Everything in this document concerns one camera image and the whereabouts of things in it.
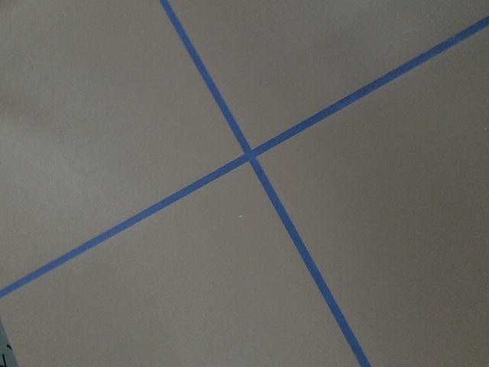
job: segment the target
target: gray floor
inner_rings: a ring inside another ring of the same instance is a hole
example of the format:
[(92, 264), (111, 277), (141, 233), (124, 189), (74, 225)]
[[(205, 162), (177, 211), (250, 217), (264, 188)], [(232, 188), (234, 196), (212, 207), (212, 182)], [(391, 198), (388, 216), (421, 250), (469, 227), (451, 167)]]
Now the gray floor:
[(171, 5), (0, 1), (20, 367), (488, 365), (488, 28), (294, 130), (487, 1)]

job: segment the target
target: blue tape strip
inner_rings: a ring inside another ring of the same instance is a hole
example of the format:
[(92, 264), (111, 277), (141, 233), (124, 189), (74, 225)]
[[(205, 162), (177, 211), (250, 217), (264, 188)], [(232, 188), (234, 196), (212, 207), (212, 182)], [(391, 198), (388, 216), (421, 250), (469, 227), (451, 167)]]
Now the blue tape strip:
[(229, 127), (235, 134), (236, 139), (238, 140), (241, 148), (243, 149), (244, 154), (250, 161), (251, 166), (253, 167), (254, 172), (256, 173), (258, 180), (261, 182), (261, 185), (263, 186), (265, 192), (267, 193), (270, 201), (274, 205), (275, 210), (277, 211), (278, 216), (280, 217), (280, 220), (282, 221), (285, 229), (289, 233), (290, 238), (293, 240), (294, 245), (297, 248), (297, 251), (300, 253), (300, 256), (304, 260), (306, 267), (309, 270), (309, 273), (312, 275), (315, 283), (318, 286), (319, 291), (321, 292), (322, 296), (324, 297), (326, 303), (328, 304), (331, 312), (333, 313), (333, 316), (338, 323), (340, 329), (343, 332), (343, 335), (346, 338), (346, 341), (351, 347), (351, 350), (355, 354), (358, 362), (360, 363), (360, 366), (362, 367), (370, 367), (370, 363), (367, 360), (367, 356), (364, 354), (362, 348), (360, 347), (360, 343), (358, 342), (357, 338), (355, 337), (353, 330), (351, 330), (351, 327), (348, 325), (345, 316), (343, 315), (339, 305), (336, 303), (335, 298), (333, 297), (331, 291), (329, 290), (328, 285), (326, 284), (323, 276), (321, 275), (319, 269), (316, 266), (316, 263), (313, 261), (313, 257), (307, 250), (306, 245), (304, 244), (303, 240), (301, 239), (299, 233), (296, 230), (295, 225), (293, 224), (292, 220), (289, 217), (289, 214), (285, 210), (285, 207), (283, 206), (282, 202), (280, 201), (279, 196), (277, 195), (277, 192), (273, 188), (271, 182), (268, 180), (267, 175), (265, 174), (264, 169), (260, 165), (260, 162), (258, 161), (255, 153), (251, 150), (250, 145), (248, 144), (248, 141), (243, 134), (242, 130), (240, 129), (238, 123), (236, 122), (234, 116), (231, 114), (231, 111), (225, 102), (224, 98), (222, 97), (221, 93), (219, 92), (219, 89), (217, 88), (217, 85), (214, 83), (214, 80), (210, 76), (209, 72), (207, 71), (204, 63), (202, 62), (202, 59), (198, 55), (195, 47), (193, 46), (191, 40), (189, 39), (188, 35), (186, 34), (182, 24), (180, 23), (180, 20), (176, 16), (176, 13), (173, 11), (170, 3), (167, 0), (160, 0), (161, 4), (164, 7), (164, 10), (166, 11), (168, 18), (172, 22), (173, 26), (175, 27), (176, 32), (180, 36), (180, 39), (182, 40), (183, 44), (185, 45), (186, 49), (188, 50), (190, 56), (192, 57), (192, 60), (194, 64), (196, 65), (197, 70), (199, 71), (200, 75), (202, 78), (206, 81), (206, 84), (211, 92), (211, 94), (214, 96), (214, 99), (216, 103), (218, 104), (219, 108), (222, 111), (222, 114), (224, 115), (226, 121), (228, 122)]
[(367, 84), (366, 86), (361, 87), (359, 90), (353, 92), (352, 94), (346, 96), (343, 99), (340, 99), (336, 103), (333, 103), (329, 107), (317, 112), (315, 115), (310, 116), (299, 124), (293, 126), (292, 128), (287, 129), (285, 132), (275, 136), (269, 141), (264, 142), (262, 145), (256, 147), (253, 151), (256, 155), (263, 154), (266, 151), (269, 151), (272, 148), (275, 148), (277, 145), (283, 143), (284, 141), (292, 138), (293, 136), (303, 132), (307, 128), (317, 124), (323, 119), (333, 115), (334, 113), (341, 111), (345, 107), (351, 105), (352, 103), (358, 101), (359, 99), (365, 97), (367, 94), (372, 93), (373, 91), (385, 86), (389, 82), (397, 79), (408, 71), (418, 67), (422, 63), (432, 59), (433, 57), (439, 55), (440, 53), (447, 51), (450, 47), (455, 46), (456, 44), (462, 42), (463, 40), (469, 38), (470, 36), (482, 31), (489, 25), (489, 17), (478, 21), (473, 24), (469, 28), (464, 29), (462, 32), (457, 33), (455, 36), (450, 37), (448, 40), (443, 41), (441, 44), (430, 48), (426, 52), (423, 52), (419, 56), (414, 57), (408, 62), (402, 64), (400, 67), (390, 71), (389, 73), (381, 76), (380, 78), (374, 80), (373, 82)]
[(242, 155), (0, 290), (0, 299), (248, 162)]

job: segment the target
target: floor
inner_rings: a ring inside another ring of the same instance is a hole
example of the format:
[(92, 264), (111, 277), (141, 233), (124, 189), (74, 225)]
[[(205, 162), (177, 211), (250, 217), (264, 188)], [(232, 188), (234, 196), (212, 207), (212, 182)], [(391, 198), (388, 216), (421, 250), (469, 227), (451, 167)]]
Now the floor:
[(488, 15), (0, 1), (18, 364), (487, 366)]

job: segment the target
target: floor tile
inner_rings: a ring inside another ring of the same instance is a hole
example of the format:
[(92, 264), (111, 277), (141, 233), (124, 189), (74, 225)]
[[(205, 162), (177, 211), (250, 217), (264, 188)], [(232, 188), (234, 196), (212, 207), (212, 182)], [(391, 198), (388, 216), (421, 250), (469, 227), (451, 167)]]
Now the floor tile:
[(173, 0), (253, 146), (489, 13), (485, 0)]
[(19, 365), (356, 366), (249, 166), (0, 300)]
[(241, 154), (158, 2), (2, 2), (0, 34), (0, 287)]
[(489, 361), (489, 31), (261, 161), (375, 366)]

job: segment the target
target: blue line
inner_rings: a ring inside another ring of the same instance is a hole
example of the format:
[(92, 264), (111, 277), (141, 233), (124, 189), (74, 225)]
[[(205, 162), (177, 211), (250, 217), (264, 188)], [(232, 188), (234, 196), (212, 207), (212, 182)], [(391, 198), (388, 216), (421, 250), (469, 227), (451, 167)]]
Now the blue line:
[(270, 201), (274, 205), (274, 208), (277, 211), (278, 216), (282, 220), (282, 223), (285, 226), (287, 232), (289, 233), (290, 238), (293, 240), (293, 243), (296, 246), (297, 251), (300, 253), (302, 259), (304, 260), (306, 267), (309, 269), (309, 273), (312, 275), (315, 283), (318, 286), (319, 291), (321, 292), (331, 312), (333, 313), (336, 322), (338, 323), (341, 331), (343, 332), (346, 341), (350, 345), (351, 350), (355, 354), (355, 357), (360, 363), (360, 366), (370, 367), (370, 363), (367, 360), (367, 356), (364, 354), (362, 348), (360, 347), (360, 343), (358, 342), (357, 338), (353, 334), (351, 327), (348, 325), (345, 316), (343, 315), (341, 309), (339, 308), (339, 305), (336, 303), (336, 300), (333, 297), (331, 291), (329, 290), (329, 287), (327, 286), (324, 278), (322, 277), (321, 272), (319, 271), (315, 262), (313, 261), (313, 257), (310, 255), (306, 245), (304, 244), (303, 240), (300, 238), (300, 235), (297, 232), (296, 227), (293, 224), (292, 220), (290, 219), (289, 214), (285, 210), (285, 207), (280, 201), (277, 192), (273, 188), (271, 182), (268, 180), (268, 177), (265, 174), (264, 169), (260, 165), (260, 162), (258, 161), (256, 154), (251, 150), (251, 147), (248, 144), (245, 135), (240, 129), (234, 116), (231, 114), (231, 110), (229, 109), (227, 103), (225, 102), (224, 98), (219, 92), (219, 89), (217, 88), (217, 85), (214, 83), (214, 80), (212, 79), (209, 72), (207, 71), (204, 63), (202, 62), (202, 59), (197, 54), (197, 51), (193, 46), (192, 42), (190, 41), (185, 30), (183, 29), (180, 20), (176, 16), (170, 3), (167, 0), (160, 0), (160, 2), (164, 7), (164, 10), (167, 13), (168, 18), (171, 20), (173, 26), (175, 27), (176, 32), (180, 36), (180, 39), (182, 40), (183, 44), (188, 50), (189, 55), (192, 57), (192, 60), (196, 65), (197, 70), (200, 72), (200, 75), (205, 80), (206, 85), (208, 86), (211, 94), (214, 96), (214, 99), (217, 102), (219, 108), (221, 109), (222, 114), (224, 115), (226, 121), (228, 122), (229, 127), (235, 134), (236, 139), (238, 140), (241, 148), (243, 149), (244, 155), (249, 160), (251, 166), (253, 167), (254, 172), (258, 177), (258, 180), (261, 182), (261, 185), (263, 186), (265, 192), (270, 198)]
[(248, 162), (242, 155), (0, 290), (0, 299)]
[(209, 88), (212, 96), (214, 97), (215, 102), (217, 103), (218, 107), (221, 109), (221, 112), (224, 115), (226, 121), (228, 122), (229, 127), (231, 128), (232, 132), (235, 134), (235, 137), (238, 140), (241, 149), (243, 149), (243, 152), (248, 153), (249, 151), (251, 151), (251, 147), (248, 144), (248, 141), (246, 140), (245, 134), (243, 134), (243, 131), (239, 127), (238, 123), (236, 122), (235, 117), (231, 113), (231, 110), (226, 104), (224, 98), (222, 98), (221, 92), (219, 92), (217, 85), (214, 83), (214, 80), (210, 76), (209, 71), (207, 71), (206, 65), (204, 65), (202, 59), (197, 53), (197, 50), (195, 49), (192, 42), (190, 41), (189, 36), (186, 34), (185, 29), (183, 29), (180, 20), (175, 14), (175, 11), (173, 11), (170, 3), (167, 0), (160, 0), (160, 2), (165, 12), (167, 13), (171, 23), (175, 27), (175, 31), (180, 36), (183, 45), (188, 51), (190, 57), (192, 58), (193, 63), (196, 65), (196, 68), (199, 71), (201, 77), (206, 82), (207, 88)]
[(335, 114), (338, 111), (341, 111), (345, 107), (351, 105), (354, 102), (357, 102), (359, 99), (365, 97), (366, 95), (372, 93), (373, 91), (381, 88), (382, 86), (388, 84), (389, 82), (397, 79), (408, 71), (418, 67), (422, 63), (432, 59), (433, 57), (441, 54), (444, 51), (447, 51), (450, 47), (455, 46), (456, 44), (462, 42), (463, 40), (469, 38), (470, 36), (482, 31), (489, 25), (489, 17), (486, 17), (477, 23), (473, 24), (469, 28), (464, 29), (463, 31), (457, 33), (455, 36), (450, 37), (448, 40), (443, 41), (441, 44), (430, 48), (426, 52), (414, 57), (408, 62), (402, 64), (400, 67), (390, 71), (389, 73), (381, 76), (380, 78), (374, 80), (373, 82), (367, 84), (366, 86), (361, 87), (359, 90), (353, 92), (352, 94), (346, 96), (343, 99), (340, 99), (336, 103), (333, 103), (329, 107), (317, 112), (315, 115), (310, 116), (304, 121), (298, 123), (292, 128), (287, 129), (285, 132), (275, 136), (269, 141), (264, 142), (262, 145), (256, 147), (253, 151), (256, 155), (261, 155), (266, 151), (269, 151), (272, 148), (275, 148), (277, 145), (283, 143), (284, 141), (292, 138), (293, 136), (303, 132), (307, 128), (317, 124), (323, 119), (329, 117), (330, 115)]

